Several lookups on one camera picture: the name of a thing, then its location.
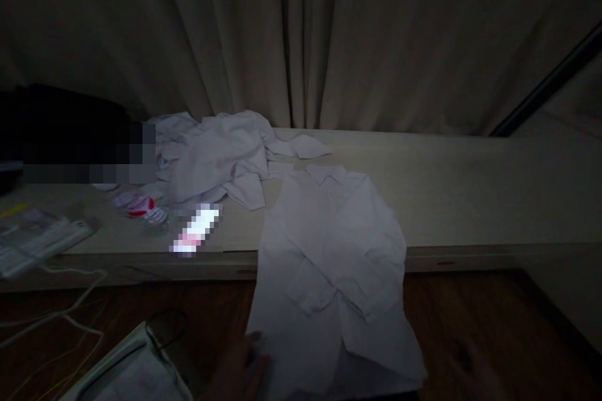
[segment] hand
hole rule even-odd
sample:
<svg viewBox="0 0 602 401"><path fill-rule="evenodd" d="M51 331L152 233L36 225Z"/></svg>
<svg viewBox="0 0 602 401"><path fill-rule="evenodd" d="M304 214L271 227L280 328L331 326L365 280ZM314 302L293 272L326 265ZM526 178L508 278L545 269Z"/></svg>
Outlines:
<svg viewBox="0 0 602 401"><path fill-rule="evenodd" d="M450 365L471 401L507 401L502 382L472 340L456 340Z"/></svg>
<svg viewBox="0 0 602 401"><path fill-rule="evenodd" d="M252 332L234 344L221 359L203 401L255 401L261 388L270 356L257 357L254 362L253 344L261 332Z"/></svg>

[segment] white desk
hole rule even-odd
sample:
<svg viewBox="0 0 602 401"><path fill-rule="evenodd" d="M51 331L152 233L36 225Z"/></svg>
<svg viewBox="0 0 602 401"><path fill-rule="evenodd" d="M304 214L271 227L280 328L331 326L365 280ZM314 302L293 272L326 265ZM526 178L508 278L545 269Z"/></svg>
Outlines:
<svg viewBox="0 0 602 401"><path fill-rule="evenodd" d="M476 138L403 133L276 129L284 140L306 133L332 155L297 161L342 164L371 176L397 213L408 242L408 271L492 269L550 258L566 249L602 242L602 142L541 115L532 133ZM280 180L263 182L270 207ZM263 210L248 212L225 199L212 235L213 252L184 259L168 253L179 229L140 236L89 185L27 185L0 199L0 210L27 202L83 216L98 227L92 237L52 260L55 266L101 267L108 283L163 279L252 279ZM0 289L79 286L36 272Z"/></svg>

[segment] shirt collar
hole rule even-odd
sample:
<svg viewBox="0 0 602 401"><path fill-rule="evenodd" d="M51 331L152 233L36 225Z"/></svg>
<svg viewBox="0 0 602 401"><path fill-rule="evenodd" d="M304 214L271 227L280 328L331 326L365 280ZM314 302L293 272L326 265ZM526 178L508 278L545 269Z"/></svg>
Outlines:
<svg viewBox="0 0 602 401"><path fill-rule="evenodd" d="M345 179L347 178L347 171L343 166L318 166L318 165L309 165L305 169L318 183L318 185L322 185L326 177L330 176L335 179L340 185L345 184Z"/></svg>

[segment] bottle cap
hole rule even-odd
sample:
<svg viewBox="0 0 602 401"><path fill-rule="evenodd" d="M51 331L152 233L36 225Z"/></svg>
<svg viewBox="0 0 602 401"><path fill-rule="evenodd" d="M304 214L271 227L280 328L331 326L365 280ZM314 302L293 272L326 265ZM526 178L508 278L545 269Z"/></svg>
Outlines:
<svg viewBox="0 0 602 401"><path fill-rule="evenodd" d="M92 186L101 191L113 191L119 184L92 184Z"/></svg>

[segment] white lab coat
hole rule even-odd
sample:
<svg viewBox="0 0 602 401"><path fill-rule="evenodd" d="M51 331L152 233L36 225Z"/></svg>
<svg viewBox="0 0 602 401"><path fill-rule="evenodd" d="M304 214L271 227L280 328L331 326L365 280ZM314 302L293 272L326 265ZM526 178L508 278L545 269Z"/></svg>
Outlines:
<svg viewBox="0 0 602 401"><path fill-rule="evenodd" d="M403 312L406 243L370 178L310 165L265 212L248 330L272 356L263 398L416 390L426 371Z"/></svg>

